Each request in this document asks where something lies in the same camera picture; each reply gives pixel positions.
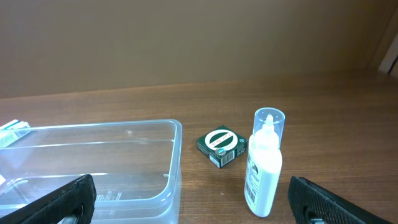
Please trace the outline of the green square small box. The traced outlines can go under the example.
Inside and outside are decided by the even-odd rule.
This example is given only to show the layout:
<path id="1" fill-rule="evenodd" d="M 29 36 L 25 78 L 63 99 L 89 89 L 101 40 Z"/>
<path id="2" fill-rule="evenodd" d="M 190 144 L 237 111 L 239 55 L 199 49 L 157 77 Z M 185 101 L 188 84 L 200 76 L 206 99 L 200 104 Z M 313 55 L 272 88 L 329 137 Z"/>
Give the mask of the green square small box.
<path id="1" fill-rule="evenodd" d="M 229 127 L 222 125 L 198 138 L 197 148 L 217 168 L 223 168 L 246 152 L 248 140 Z"/>

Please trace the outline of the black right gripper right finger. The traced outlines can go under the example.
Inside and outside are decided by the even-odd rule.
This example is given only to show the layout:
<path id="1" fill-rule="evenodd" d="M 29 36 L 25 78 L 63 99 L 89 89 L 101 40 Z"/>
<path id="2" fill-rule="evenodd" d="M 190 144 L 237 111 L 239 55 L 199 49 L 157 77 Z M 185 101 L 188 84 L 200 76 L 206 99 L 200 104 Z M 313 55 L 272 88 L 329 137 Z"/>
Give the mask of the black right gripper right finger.
<path id="1" fill-rule="evenodd" d="M 288 200 L 298 224 L 392 224 L 304 177 L 290 179 Z"/>

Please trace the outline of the white bottle clear cap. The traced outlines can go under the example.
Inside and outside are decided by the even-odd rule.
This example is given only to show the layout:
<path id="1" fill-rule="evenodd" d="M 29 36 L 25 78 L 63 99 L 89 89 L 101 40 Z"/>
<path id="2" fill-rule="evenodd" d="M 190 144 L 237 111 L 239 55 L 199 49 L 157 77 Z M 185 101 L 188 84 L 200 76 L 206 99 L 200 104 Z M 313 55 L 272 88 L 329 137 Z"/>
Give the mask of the white bottle clear cap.
<path id="1" fill-rule="evenodd" d="M 248 142 L 248 159 L 244 185 L 246 203 L 257 217 L 267 217 L 282 170 L 280 145 L 285 114 L 276 108 L 260 108 L 254 114 Z"/>

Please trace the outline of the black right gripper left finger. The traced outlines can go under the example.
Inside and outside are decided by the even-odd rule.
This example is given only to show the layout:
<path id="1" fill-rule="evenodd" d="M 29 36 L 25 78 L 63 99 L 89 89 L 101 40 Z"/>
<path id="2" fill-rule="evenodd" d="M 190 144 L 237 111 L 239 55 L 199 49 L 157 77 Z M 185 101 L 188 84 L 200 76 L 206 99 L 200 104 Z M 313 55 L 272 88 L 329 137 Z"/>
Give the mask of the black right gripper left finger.
<path id="1" fill-rule="evenodd" d="M 96 187 L 92 175 L 85 174 L 4 216 L 1 223 L 90 224 L 95 210 Z"/>

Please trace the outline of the clear plastic container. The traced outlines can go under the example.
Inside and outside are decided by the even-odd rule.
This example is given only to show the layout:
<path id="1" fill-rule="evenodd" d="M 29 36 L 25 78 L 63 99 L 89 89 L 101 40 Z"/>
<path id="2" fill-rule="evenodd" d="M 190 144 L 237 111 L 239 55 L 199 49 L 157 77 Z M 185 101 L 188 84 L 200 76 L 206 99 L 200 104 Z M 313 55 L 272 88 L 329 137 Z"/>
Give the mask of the clear plastic container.
<path id="1" fill-rule="evenodd" d="M 1 215 L 90 174 L 93 223 L 177 223 L 181 147 L 174 119 L 30 128 L 1 148 Z"/>

